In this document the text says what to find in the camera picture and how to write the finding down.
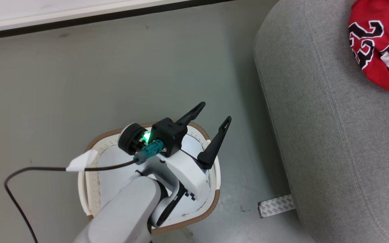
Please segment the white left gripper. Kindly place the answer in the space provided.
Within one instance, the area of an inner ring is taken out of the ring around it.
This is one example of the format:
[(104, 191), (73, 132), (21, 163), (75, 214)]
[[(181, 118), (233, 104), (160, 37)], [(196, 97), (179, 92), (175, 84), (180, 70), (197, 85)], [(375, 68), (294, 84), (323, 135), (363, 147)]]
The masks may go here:
[[(190, 122), (196, 119), (205, 105), (205, 102), (200, 102), (178, 119), (176, 123), (180, 126), (188, 126)], [(179, 184), (182, 184), (188, 194), (194, 197), (195, 200), (206, 199), (210, 192), (210, 186), (207, 176), (202, 170), (210, 170), (214, 165), (231, 121), (231, 116), (228, 116), (219, 126), (218, 133), (210, 144), (198, 154), (199, 166), (194, 158), (185, 151), (178, 151), (169, 158), (158, 154), (146, 161), (147, 174), (154, 175), (171, 192), (176, 190)]]

